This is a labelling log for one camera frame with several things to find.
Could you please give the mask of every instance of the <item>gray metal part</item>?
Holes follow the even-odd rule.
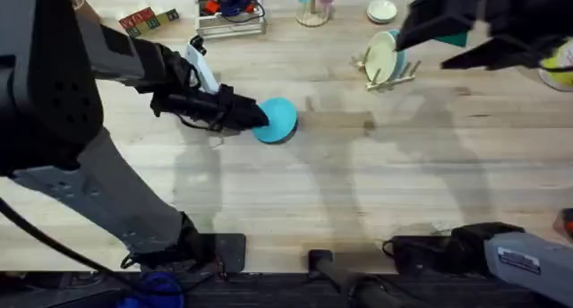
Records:
[[[535,269],[524,269],[503,262],[500,253],[515,252],[531,261]],[[490,272],[511,284],[573,307],[573,248],[547,242],[527,233],[497,235],[485,242],[485,256]]]
[[[131,56],[119,54],[109,49],[98,23],[90,21],[78,13],[76,13],[76,19],[90,57],[91,68],[95,73],[116,74],[117,77],[115,78],[107,77],[109,80],[116,81],[139,80],[145,76],[145,70],[137,50],[128,36],[125,38],[129,40]]]
[[[125,162],[107,129],[78,158],[80,168],[14,172],[15,183],[48,195],[120,239],[133,253],[177,244],[182,215],[164,203]]]

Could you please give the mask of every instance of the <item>white plate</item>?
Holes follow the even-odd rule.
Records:
[[[370,13],[369,13],[368,11],[366,11],[366,15],[368,15],[368,19],[369,19],[371,22],[374,22],[374,23],[377,23],[377,24],[386,24],[386,23],[390,23],[390,22],[393,22],[393,21],[394,21],[394,19],[390,19],[390,20],[386,20],[386,21],[384,21],[384,20],[379,20],[379,19],[375,18],[374,16],[370,15]]]
[[[388,0],[374,0],[368,5],[368,16],[375,21],[392,21],[398,14],[396,5]]]
[[[396,40],[387,31],[381,31],[368,43],[370,53],[366,58],[366,75],[372,81],[378,69],[380,74],[376,79],[376,83],[383,83],[387,81],[394,73],[396,61],[398,60],[398,53],[394,50],[396,47]]]

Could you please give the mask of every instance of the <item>wooden table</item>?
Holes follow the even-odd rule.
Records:
[[[202,232],[248,237],[247,270],[297,272],[305,254],[328,248],[360,270],[391,270],[381,241],[465,223],[499,220],[566,243],[552,231],[573,198],[573,95],[535,72],[442,71],[462,51],[436,41],[408,54],[423,63],[415,82],[372,94],[351,64],[376,32],[370,0],[337,0],[318,29],[295,21],[294,0],[265,0],[265,36],[207,42],[210,67],[238,93],[291,99],[300,126],[288,144],[249,132],[221,138],[156,119],[150,96],[102,81],[106,126],[127,161]],[[193,36],[191,0],[90,0],[106,23],[150,4],[183,19],[150,36],[183,49]],[[484,41],[478,24],[469,46]],[[119,270],[126,255],[111,235],[57,201],[7,180],[1,195],[73,249]],[[2,218],[0,270],[83,270]]]

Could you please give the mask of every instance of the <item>label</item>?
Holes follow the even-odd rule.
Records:
[[[498,258],[503,264],[541,275],[541,265],[539,263],[539,259],[532,257],[531,255],[499,247]]]

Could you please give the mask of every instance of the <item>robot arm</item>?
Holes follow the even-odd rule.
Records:
[[[490,26],[491,40],[450,58],[442,64],[443,68],[541,67],[540,61],[573,34],[573,26],[562,20],[569,15],[570,3],[571,0],[416,0],[410,5],[397,49],[471,30],[475,21],[482,19]]]
[[[188,116],[214,131],[267,125],[255,101],[224,84],[204,90],[201,42],[190,52],[203,62],[198,70],[167,47],[76,20],[70,0],[0,0],[0,16],[0,176],[106,229],[134,262],[212,261],[212,236],[165,204],[117,151],[95,79],[152,93],[156,116]],[[244,245],[244,235],[235,239]]]

